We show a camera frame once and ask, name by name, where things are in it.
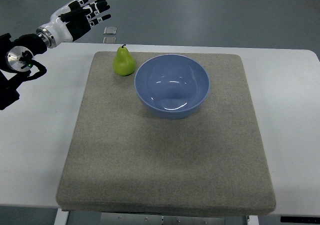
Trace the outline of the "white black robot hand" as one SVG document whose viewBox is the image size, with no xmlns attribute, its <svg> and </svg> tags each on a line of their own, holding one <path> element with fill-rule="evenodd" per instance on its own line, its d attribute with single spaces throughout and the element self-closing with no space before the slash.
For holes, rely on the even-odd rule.
<svg viewBox="0 0 320 225">
<path fill-rule="evenodd" d="M 72 0 L 56 10 L 36 33 L 50 49 L 64 42 L 74 42 L 111 18 L 110 14 L 102 15 L 108 9 L 107 0 Z"/>
</svg>

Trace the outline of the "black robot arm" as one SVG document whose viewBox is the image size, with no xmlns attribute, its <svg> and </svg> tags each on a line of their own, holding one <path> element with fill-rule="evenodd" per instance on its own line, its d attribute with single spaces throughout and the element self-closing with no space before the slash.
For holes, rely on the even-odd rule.
<svg viewBox="0 0 320 225">
<path fill-rule="evenodd" d="M 14 74 L 10 79 L 0 74 L 1 110 L 19 100 L 17 89 L 22 83 L 47 73 L 46 67 L 34 56 L 45 53 L 49 45 L 49 39 L 42 34 L 26 34 L 14 41 L 9 33 L 0 36 L 0 71 Z"/>
</svg>

